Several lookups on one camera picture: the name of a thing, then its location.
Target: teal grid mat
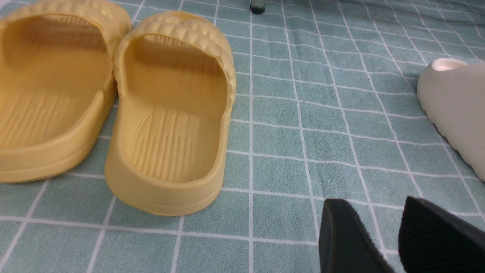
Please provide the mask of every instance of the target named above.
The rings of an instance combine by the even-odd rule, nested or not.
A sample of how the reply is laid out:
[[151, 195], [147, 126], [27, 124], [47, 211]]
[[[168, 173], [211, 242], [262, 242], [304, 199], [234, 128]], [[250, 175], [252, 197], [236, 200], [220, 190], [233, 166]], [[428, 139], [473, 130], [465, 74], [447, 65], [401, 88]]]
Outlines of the teal grid mat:
[[[5, 16], [27, 4], [7, 3]], [[398, 272], [406, 196], [485, 229], [485, 185], [416, 97], [432, 60], [485, 59], [481, 0], [126, 0], [136, 25], [164, 10], [214, 22], [238, 90], [220, 196], [156, 217], [111, 194], [104, 160], [117, 105], [64, 175], [0, 185], [0, 272], [319, 272], [325, 198], [344, 198]]]

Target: slide sandal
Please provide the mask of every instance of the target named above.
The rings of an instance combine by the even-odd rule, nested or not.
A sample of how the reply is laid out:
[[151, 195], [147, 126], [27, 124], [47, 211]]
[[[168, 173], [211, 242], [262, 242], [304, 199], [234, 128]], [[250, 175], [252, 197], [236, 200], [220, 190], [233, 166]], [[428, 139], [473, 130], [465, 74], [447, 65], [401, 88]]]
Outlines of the slide sandal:
[[406, 199], [398, 243], [408, 273], [485, 272], [485, 232], [425, 199]]
[[228, 41], [198, 16], [164, 12], [123, 38], [114, 63], [119, 109], [108, 186], [156, 215], [207, 207], [222, 187], [235, 100]]
[[485, 64], [440, 58], [418, 79], [429, 120], [485, 181]]
[[321, 273], [394, 273], [344, 199], [323, 203], [318, 252]]
[[130, 30], [107, 0], [42, 0], [0, 20], [0, 183], [55, 176], [88, 155]]

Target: yellow slipper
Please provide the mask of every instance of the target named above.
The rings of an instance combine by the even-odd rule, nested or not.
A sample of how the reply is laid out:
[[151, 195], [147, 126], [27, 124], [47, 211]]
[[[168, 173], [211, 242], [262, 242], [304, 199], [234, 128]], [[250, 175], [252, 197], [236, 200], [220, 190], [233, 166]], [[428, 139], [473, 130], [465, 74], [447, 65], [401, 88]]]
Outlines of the yellow slipper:
[[0, 20], [0, 183], [51, 177], [91, 150], [116, 98], [131, 30], [107, 0], [43, 0]]
[[224, 35], [184, 12], [141, 21], [115, 62], [119, 109], [106, 181], [125, 203], [186, 215], [218, 195], [226, 163], [236, 72]]

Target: teal carpet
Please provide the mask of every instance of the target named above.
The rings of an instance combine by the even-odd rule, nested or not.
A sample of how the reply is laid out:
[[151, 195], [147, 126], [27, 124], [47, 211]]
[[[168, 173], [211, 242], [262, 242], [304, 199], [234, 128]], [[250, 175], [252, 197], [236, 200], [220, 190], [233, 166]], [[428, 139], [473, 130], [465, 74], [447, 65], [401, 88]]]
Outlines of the teal carpet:
[[238, 90], [223, 190], [181, 218], [113, 197], [103, 167], [115, 104], [78, 167], [0, 185], [2, 273], [318, 272], [325, 198], [355, 207], [398, 272], [408, 195], [485, 229], [485, 184], [416, 97], [432, 60], [485, 59], [483, 1], [268, 1], [260, 16], [246, 0], [123, 1], [134, 24], [181, 9], [226, 34]]

